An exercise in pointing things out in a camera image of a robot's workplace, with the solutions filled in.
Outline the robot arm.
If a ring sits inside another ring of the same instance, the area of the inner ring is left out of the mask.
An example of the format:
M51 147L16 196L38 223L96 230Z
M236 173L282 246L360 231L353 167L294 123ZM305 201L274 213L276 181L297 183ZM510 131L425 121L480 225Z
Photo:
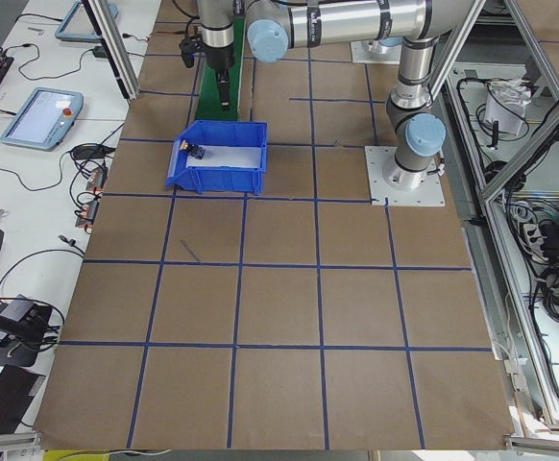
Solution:
M451 1L200 1L197 8L201 24L188 43L214 70L223 109L231 105L237 16L246 19L251 51L268 63L292 48L400 37L398 80L386 104L399 145L384 164L383 177L401 191L424 182L446 136L442 122L428 112L433 95L427 84L439 36L459 19L461 10Z

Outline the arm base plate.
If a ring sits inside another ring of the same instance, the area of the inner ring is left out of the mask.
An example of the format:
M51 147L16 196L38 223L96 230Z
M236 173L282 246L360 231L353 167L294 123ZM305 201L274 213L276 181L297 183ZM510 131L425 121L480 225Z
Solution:
M376 41L353 41L351 52L355 63L398 65L401 45L385 46Z
M366 146L365 158L373 206L442 207L446 205L433 158L421 172L408 172L396 164L392 146Z

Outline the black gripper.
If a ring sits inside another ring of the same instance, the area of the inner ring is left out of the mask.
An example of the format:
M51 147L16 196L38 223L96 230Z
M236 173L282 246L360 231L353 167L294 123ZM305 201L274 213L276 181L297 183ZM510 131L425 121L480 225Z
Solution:
M231 43L224 47L206 46L206 56L207 65L215 75L219 102L229 104L231 102L230 71L234 66L234 45Z

